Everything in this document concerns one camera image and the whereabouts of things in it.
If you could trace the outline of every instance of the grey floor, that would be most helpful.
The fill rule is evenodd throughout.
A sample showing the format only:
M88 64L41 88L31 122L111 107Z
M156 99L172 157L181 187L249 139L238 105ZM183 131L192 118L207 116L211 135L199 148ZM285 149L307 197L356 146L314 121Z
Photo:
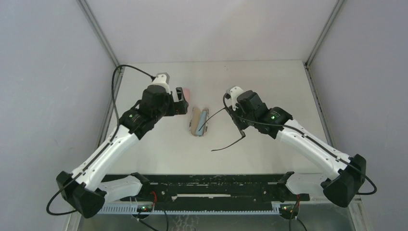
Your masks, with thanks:
M302 205L298 216L308 231L354 231L348 209L334 205ZM163 215L151 215L144 221L165 231ZM288 231L289 222L277 215L170 215L169 231ZM80 231L150 231L131 215L96 215L83 219ZM303 231L292 221L292 231Z

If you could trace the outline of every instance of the black cable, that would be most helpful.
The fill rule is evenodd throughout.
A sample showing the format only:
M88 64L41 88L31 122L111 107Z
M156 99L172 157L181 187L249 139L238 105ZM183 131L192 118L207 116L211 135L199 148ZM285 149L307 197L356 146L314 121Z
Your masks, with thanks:
M225 110L228 110L227 104L225 103L225 98L227 97L228 93L225 93L224 96L222 97L222 103L224 104Z
M54 196L51 197L50 201L48 201L47 207L46 207L46 211L48 214L52 215L52 216L62 216L62 215L68 215L71 213L75 213L77 210L72 210L69 212L64 212L64 213L53 213L50 211L50 206L51 203L53 202L53 200L58 196L58 194L60 194L69 184L71 184L73 181L75 181L79 176L81 175L81 173L78 173L78 175L76 175L70 182L68 182L64 187L62 187L56 194L54 194Z
M296 220L303 226L305 231L307 231L305 224L303 224L303 222L299 218L296 218Z
M137 71L140 71L140 72L142 72L143 74L149 76L149 77L152 79L152 81L153 81L154 78L155 78L154 76L148 74L147 72L144 72L144 71L142 71L142 70L140 70L140 69L138 69L138 68L136 68L136 67L134 67L134 66L130 66L130 65L126 65L126 64L119 65L119 66L117 66L117 67L114 69L114 72L113 72L113 75L112 75L111 99L112 99L112 103L113 103L113 106L114 106L114 111L115 111L115 115L116 115L117 125L116 125L116 130L115 130L115 132L114 132L114 135L111 137L111 139L109 140L109 142L112 142L112 141L114 140L114 138L116 137L117 132L119 131L119 125L120 125L120 124L119 124L119 114L118 114L118 112L117 112L116 100L115 100L115 74L116 74L116 71L117 71L118 69L122 68L122 67L130 67L130 68L133 68L133 69L135 69L135 70L137 70ZM82 169L82 172L84 172L85 170L87 170L88 167L89 167L93 162L95 162L95 160L103 153L103 151L105 151L105 149L106 149L109 145L110 145L110 144L107 143L107 144L98 152L98 154L96 154L95 157L92 158L92 160ZM64 187L62 187L56 194L54 194L54 196L51 197L51 199L48 201L47 207L46 207L46 211L47 211L47 213L48 213L49 215L52 215L52 216L62 216L62 215L68 215L68 214L71 214L71 213L75 213L75 212L76 212L76 210L72 210L72 211L64 212L64 213L53 213L53 212L50 211L50 205L51 205L51 203L54 201L54 199L58 196L58 194L60 194L66 187L68 187L68 185L70 185L72 182L74 182L74 181L82 174L82 172L78 173L78 175L76 175L70 182L68 182L68 183L67 183Z
M144 198L140 198L140 197L136 197L136 199L140 199L140 200L143 200L143 201L149 201L149 202L154 203L153 201L150 201L150 200L147 200L147 199L144 199ZM165 217L166 217L166 231L168 231L168 226L169 226L168 215L167 215L167 213L166 213L166 211L165 211L165 209L164 209L163 207L161 207L161 206L158 206L158 207L160 207L160 209L161 209L161 210L163 211L163 213L165 214ZM142 211L140 211L136 216L133 216L133 215L132 215L132 216L135 217L135 218L137 218L140 223L142 223L143 225L149 227L151 230L159 231L159 230L153 228L152 226L150 226L149 224L147 224L146 222L144 222L144 221L142 221L142 220L140 220L140 219L138 218L138 216L141 214L141 212L142 212Z
M204 127L204 125L212 118L214 117L216 114L218 114L218 112L224 110L225 108L221 108L219 111L217 111L214 115L210 116L204 123L203 125L201 125L200 129L198 129L199 131Z
M297 208L297 205L298 205L299 203L300 203L300 200L297 200L296 203L295 203L294 206L293 206L292 213L291 213L291 217L289 218L289 231L292 231L292 218L293 218L293 213L294 213L294 210Z
M213 150L211 150L211 151L212 151L212 152L216 152L216 151L221 151L221 150L224 150L224 149L226 149L226 148L229 148L229 147L233 146L234 144L238 143L239 141L241 141L243 138L245 138L245 137L244 137L244 136L242 136L242 137L241 137L241 138L239 138L237 141L235 141L234 143L232 143L232 144L228 145L228 146L227 146L227 147L225 147L225 148L213 149Z
M309 137L308 135L304 135L305 133L302 132L301 130L294 128L292 126L288 126L288 125L278 125L278 124L267 124L267 123L260 123L260 122L256 122L256 121L252 121L249 119L245 119L242 117L238 117L241 120L244 121L248 121L254 124L260 124L260 125L265 125L265 126L273 126L273 127L284 127L284 128L290 128L292 130L295 130L297 132L299 132L302 136L304 136L305 138L309 139L310 141L312 141L315 145L317 145L319 148L323 149L325 152L327 152L329 155L333 156L334 158L338 159L340 162L342 162L343 164L349 166L350 168L354 169L358 174L360 174L362 177L364 177L373 187L373 190L371 192L358 192L357 195L373 195L374 193L377 192L377 186L374 184L374 182L372 182L372 180L366 176L366 174L362 173L358 168L356 168L355 166L351 165L350 163L344 161L341 158L338 158L338 156L336 156L335 154L333 154L331 151L329 151L327 148L323 147L319 142L317 142L316 140L314 140L313 138Z

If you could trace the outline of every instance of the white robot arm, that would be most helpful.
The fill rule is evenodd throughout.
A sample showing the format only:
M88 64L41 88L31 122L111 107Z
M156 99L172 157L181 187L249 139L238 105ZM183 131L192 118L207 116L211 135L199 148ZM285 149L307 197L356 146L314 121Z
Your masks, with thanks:
M120 180L101 181L112 164L153 129L162 117L187 113L188 103L184 99L182 88L176 88L178 102L174 102L168 82L167 73L158 74L143 91L142 99L123 113L116 130L106 141L71 173L63 171L57 176L64 200L85 218L94 216L105 203L135 196L140 192L143 176L138 173Z
M234 86L227 90L224 101L225 98L231 99L232 106L227 107L225 102L224 106L243 137L243 130L252 126L260 133L289 144L322 171L318 174L286 173L281 183L291 193L324 195L334 204L347 207L365 179L373 185L365 175L366 160L362 156L350 157L334 149L310 134L283 109L267 108L257 93L244 92Z

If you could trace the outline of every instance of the white table surface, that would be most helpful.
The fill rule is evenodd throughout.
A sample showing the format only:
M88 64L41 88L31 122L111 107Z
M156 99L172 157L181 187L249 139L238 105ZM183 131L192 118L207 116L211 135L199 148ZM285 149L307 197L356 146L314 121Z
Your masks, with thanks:
M167 72L170 87L189 88L187 115L163 117L140 142L132 146L108 171L111 174L272 174L287 171L320 172L289 145L245 130L240 134L226 112L209 121L204 137L188 131L193 106L208 107L210 115L223 107L222 96L231 86L253 90L269 108L279 106L293 115L306 129L325 141L323 127L301 61L242 61L134 64L156 75ZM119 115L141 99L150 78L130 68L125 69L117 96ZM109 133L116 125L113 115Z

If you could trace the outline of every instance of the red wire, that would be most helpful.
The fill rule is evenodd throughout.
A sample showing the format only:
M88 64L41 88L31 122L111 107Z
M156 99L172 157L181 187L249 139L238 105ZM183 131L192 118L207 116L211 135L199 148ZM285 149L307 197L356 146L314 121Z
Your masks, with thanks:
M300 207L300 195L296 195L297 200L299 201L299 203L297 203L297 207Z
M154 207L154 205L155 205L156 202L157 202L157 195L156 195L156 192L155 192L155 191L151 191L150 194L153 194L153 195L154 195L154 201L153 201L153 207Z

